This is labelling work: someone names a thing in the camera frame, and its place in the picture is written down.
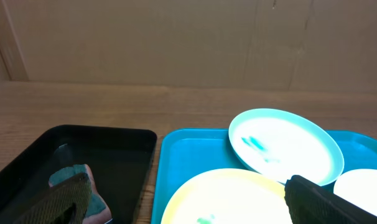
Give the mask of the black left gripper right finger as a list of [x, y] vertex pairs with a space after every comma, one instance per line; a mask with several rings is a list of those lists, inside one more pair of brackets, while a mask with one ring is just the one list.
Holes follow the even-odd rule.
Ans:
[[293, 224], [377, 224], [377, 216], [300, 175], [284, 187]]

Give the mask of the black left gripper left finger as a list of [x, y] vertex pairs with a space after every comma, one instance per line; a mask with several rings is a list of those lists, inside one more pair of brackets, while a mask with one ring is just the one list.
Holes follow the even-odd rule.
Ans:
[[86, 173], [79, 173], [35, 195], [28, 202], [1, 212], [0, 223], [81, 224], [90, 202], [90, 179]]

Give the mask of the green and pink sponge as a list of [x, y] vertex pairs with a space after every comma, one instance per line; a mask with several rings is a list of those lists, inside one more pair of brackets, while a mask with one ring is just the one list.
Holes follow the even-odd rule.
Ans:
[[87, 164], [77, 164], [64, 167], [49, 177], [49, 186], [53, 187], [79, 173], [86, 173], [91, 184], [91, 200], [88, 205], [83, 224], [104, 224], [112, 220], [112, 214], [104, 199], [99, 195], [90, 167]]

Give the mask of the white plate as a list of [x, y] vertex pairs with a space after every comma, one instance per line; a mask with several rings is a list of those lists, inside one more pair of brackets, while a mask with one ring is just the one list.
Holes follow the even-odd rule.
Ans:
[[335, 182], [335, 195], [377, 216], [377, 170], [355, 169]]

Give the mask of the yellow plate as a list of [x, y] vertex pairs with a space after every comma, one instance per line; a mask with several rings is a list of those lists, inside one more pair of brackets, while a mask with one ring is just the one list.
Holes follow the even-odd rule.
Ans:
[[284, 186], [243, 169], [210, 170], [170, 198], [161, 223], [291, 224]]

